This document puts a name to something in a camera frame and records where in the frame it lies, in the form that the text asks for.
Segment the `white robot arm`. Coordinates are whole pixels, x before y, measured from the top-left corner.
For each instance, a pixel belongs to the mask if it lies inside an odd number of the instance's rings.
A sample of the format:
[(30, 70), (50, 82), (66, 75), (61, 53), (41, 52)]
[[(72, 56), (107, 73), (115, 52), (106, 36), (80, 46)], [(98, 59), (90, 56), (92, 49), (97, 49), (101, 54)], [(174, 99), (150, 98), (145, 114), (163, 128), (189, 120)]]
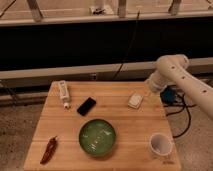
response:
[(156, 70), (147, 79), (148, 87), (160, 93), (169, 82), (175, 83), (213, 121), (213, 88), (191, 75), (188, 66), (189, 59), (183, 54), (159, 57)]

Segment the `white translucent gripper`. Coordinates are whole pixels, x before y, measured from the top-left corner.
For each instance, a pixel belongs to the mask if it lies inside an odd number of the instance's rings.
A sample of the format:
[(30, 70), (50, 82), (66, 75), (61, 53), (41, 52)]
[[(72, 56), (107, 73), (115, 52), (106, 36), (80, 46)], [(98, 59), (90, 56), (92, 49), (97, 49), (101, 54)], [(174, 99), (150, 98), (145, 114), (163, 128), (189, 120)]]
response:
[(153, 72), (146, 83), (153, 93), (160, 93), (166, 88), (166, 79), (158, 71)]

